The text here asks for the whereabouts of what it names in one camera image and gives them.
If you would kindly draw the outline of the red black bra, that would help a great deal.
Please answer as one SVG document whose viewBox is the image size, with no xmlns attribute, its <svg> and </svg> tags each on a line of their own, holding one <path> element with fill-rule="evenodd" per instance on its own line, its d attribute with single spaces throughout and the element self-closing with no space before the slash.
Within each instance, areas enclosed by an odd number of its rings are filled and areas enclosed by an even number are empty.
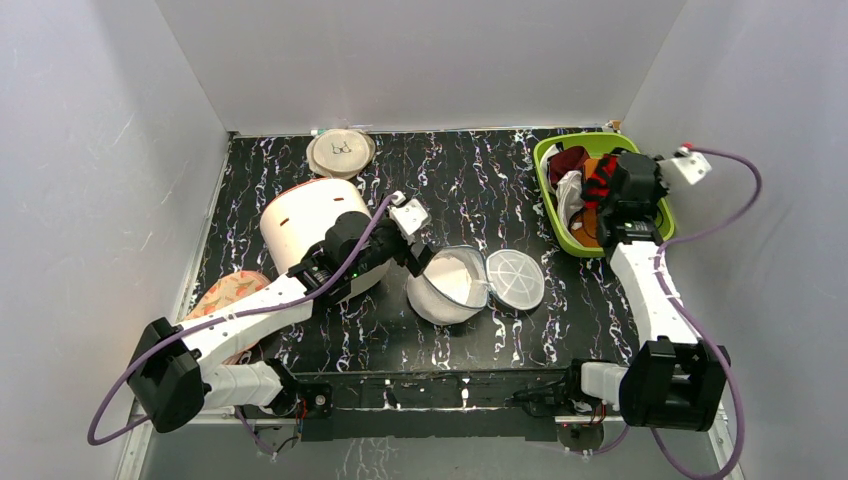
<svg viewBox="0 0 848 480">
<path fill-rule="evenodd" d="M 596 210 L 611 193 L 611 180 L 618 166 L 619 154 L 589 158 L 582 166 L 581 199 L 587 210 Z"/>
</svg>

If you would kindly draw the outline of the white mesh laundry bag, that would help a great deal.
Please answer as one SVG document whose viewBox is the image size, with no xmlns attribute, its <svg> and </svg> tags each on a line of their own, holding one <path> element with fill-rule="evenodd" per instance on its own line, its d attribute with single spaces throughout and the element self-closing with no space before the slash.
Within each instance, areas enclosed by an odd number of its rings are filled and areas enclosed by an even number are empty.
<svg viewBox="0 0 848 480">
<path fill-rule="evenodd" d="M 490 301 L 513 310 L 537 308 L 545 294 L 538 262 L 515 249 L 489 255 L 470 246 L 442 249 L 420 276 L 409 276 L 407 299 L 422 319 L 437 326 L 463 323 Z"/>
</svg>

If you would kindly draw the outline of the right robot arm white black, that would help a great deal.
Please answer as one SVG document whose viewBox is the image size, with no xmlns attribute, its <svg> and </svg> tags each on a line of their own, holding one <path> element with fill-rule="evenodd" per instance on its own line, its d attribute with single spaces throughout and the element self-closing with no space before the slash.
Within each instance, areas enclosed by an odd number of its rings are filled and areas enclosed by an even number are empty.
<svg viewBox="0 0 848 480">
<path fill-rule="evenodd" d="M 601 402 L 629 426 L 707 431 L 726 374 L 724 348 L 711 349 L 677 309 L 680 295 L 660 258 L 664 238 L 657 221 L 669 219 L 661 200 L 672 187 L 693 186 L 711 167 L 680 148 L 669 159 L 613 151 L 599 160 L 584 195 L 596 216 L 596 240 L 623 287 L 637 325 L 640 349 L 627 366 L 577 361 L 576 378 L 563 387 L 565 405 L 590 413 Z"/>
</svg>

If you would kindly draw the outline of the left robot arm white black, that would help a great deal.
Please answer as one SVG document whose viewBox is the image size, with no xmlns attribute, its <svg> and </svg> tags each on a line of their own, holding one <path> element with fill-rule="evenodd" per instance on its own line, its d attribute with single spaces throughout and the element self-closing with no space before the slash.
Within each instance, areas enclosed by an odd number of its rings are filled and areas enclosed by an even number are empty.
<svg viewBox="0 0 848 480">
<path fill-rule="evenodd" d="M 270 285 L 184 325 L 150 322 L 131 357 L 127 385 L 159 433 L 175 431 L 201 411 L 256 406 L 289 416 L 315 384 L 302 384 L 279 360 L 228 365 L 226 359 L 287 326 L 366 290 L 365 277 L 389 260 L 419 276 L 436 248 L 416 239 L 431 221 L 416 200 L 385 216 L 342 214 L 324 240 Z"/>
</svg>

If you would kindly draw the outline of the orange black bra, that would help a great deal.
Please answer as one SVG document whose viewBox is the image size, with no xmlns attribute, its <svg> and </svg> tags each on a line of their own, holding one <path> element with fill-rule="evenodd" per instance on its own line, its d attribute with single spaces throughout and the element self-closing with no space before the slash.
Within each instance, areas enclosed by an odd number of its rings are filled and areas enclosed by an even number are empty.
<svg viewBox="0 0 848 480">
<path fill-rule="evenodd" d="M 588 158 L 579 169 L 581 184 L 584 184 L 593 174 L 598 166 L 600 158 Z M 583 206 L 579 211 L 569 217 L 568 231 L 575 241 L 586 248 L 599 248 L 596 238 L 597 215 L 593 209 Z"/>
</svg>

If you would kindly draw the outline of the dark red bra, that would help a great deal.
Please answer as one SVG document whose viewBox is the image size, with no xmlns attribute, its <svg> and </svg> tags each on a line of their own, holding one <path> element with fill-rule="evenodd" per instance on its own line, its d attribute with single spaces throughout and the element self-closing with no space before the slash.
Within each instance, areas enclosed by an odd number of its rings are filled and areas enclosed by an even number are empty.
<svg viewBox="0 0 848 480">
<path fill-rule="evenodd" d="M 548 180 L 552 187 L 572 171 L 580 171 L 590 158 L 588 151 L 582 146 L 572 146 L 557 150 L 548 159 Z"/>
</svg>

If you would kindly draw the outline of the large beige cylindrical laundry bag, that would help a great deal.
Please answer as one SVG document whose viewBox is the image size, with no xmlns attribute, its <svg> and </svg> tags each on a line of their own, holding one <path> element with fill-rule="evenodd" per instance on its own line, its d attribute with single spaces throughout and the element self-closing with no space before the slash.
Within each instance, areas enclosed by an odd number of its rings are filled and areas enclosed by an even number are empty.
<svg viewBox="0 0 848 480">
<path fill-rule="evenodd" d="M 272 200 L 260 231 L 277 273 L 307 294 L 327 284 L 372 219 L 358 189 L 342 179 L 316 179 Z"/>
</svg>

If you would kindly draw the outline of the small beige round bra bag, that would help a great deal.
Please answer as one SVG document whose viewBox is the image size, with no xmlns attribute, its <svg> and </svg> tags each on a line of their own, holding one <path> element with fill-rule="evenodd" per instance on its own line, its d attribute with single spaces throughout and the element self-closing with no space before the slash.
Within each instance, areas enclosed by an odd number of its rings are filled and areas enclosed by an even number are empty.
<svg viewBox="0 0 848 480">
<path fill-rule="evenodd" d="M 314 137 L 307 146 L 310 170 L 327 178 L 350 180 L 374 159 L 376 143 L 360 130 L 330 129 Z"/>
</svg>

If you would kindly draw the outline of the pink floral flat laundry bag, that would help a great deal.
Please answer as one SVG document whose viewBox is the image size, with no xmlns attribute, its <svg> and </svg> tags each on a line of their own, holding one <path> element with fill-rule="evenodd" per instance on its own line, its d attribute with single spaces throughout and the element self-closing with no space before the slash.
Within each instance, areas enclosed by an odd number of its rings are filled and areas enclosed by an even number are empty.
<svg viewBox="0 0 848 480">
<path fill-rule="evenodd" d="M 268 287 L 271 281 L 256 271 L 238 271 L 217 280 L 200 297 L 184 321 L 211 315 L 220 308 L 257 293 Z"/>
</svg>

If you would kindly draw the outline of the white cloth in basin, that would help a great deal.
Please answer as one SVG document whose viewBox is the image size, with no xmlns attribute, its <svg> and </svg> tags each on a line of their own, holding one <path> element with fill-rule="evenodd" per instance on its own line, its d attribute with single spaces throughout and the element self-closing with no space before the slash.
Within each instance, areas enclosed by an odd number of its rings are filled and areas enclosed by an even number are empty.
<svg viewBox="0 0 848 480">
<path fill-rule="evenodd" d="M 580 170 L 567 172 L 558 182 L 555 189 L 556 213 L 565 230 L 570 229 L 571 220 L 584 207 L 582 199 L 582 179 Z"/>
</svg>

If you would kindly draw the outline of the green plastic basin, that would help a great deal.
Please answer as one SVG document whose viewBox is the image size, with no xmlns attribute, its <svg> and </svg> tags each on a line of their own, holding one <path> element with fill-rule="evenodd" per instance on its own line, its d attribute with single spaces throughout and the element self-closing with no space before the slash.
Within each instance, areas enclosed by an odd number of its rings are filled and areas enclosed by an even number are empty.
<svg viewBox="0 0 848 480">
<path fill-rule="evenodd" d="M 603 248 L 586 246 L 580 243 L 567 229 L 556 210 L 556 199 L 553 190 L 547 186 L 547 173 L 543 165 L 559 152 L 572 146 L 586 149 L 591 158 L 600 158 L 603 154 L 611 153 L 616 148 L 638 153 L 639 149 L 628 137 L 612 132 L 579 132 L 557 135 L 541 140 L 533 150 L 535 175 L 541 189 L 541 200 L 544 212 L 551 224 L 559 246 L 569 255 L 578 258 L 603 258 L 609 253 Z"/>
</svg>

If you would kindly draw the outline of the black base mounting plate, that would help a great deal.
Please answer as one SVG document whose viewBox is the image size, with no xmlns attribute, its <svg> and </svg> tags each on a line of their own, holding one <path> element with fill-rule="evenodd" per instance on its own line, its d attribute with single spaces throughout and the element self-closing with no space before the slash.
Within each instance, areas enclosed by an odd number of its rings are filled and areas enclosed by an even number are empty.
<svg viewBox="0 0 848 480">
<path fill-rule="evenodd" d="M 621 416 L 581 398 L 567 369 L 311 372 L 295 376 L 291 406 L 280 414 L 245 406 L 260 426 L 289 423 L 306 442 L 366 437 L 518 437 L 552 442 L 588 428 L 578 441 L 602 439 Z"/>
</svg>

